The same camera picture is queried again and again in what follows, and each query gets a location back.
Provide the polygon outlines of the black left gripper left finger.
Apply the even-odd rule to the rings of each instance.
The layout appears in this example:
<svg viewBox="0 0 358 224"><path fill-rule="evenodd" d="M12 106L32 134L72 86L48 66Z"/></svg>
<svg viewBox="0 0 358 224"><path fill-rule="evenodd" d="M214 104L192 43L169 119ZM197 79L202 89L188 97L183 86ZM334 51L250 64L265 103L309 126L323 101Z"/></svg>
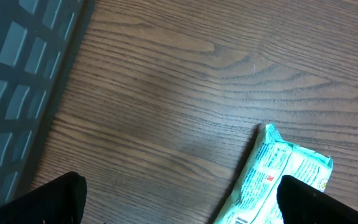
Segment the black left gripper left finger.
<svg viewBox="0 0 358 224"><path fill-rule="evenodd" d="M0 207L0 224L80 224L86 179L68 172Z"/></svg>

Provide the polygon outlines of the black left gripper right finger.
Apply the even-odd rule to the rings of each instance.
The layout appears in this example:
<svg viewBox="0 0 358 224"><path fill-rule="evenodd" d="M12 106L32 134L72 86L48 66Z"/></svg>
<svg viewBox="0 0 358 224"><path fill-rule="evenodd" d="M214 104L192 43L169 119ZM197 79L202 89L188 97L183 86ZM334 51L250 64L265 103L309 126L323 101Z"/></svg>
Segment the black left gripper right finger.
<svg viewBox="0 0 358 224"><path fill-rule="evenodd" d="M358 224L358 211L310 185L284 175L277 188L284 224Z"/></svg>

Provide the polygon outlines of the teal wet wipes pack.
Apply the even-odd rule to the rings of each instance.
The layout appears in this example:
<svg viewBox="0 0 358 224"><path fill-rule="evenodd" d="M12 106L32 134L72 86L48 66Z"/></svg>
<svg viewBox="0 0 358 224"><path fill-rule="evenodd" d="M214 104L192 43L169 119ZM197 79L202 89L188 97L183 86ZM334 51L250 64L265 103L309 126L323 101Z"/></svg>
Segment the teal wet wipes pack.
<svg viewBox="0 0 358 224"><path fill-rule="evenodd" d="M333 160L316 151L285 141L274 124L265 125L222 209L219 224L283 224L277 187L284 175L324 192Z"/></svg>

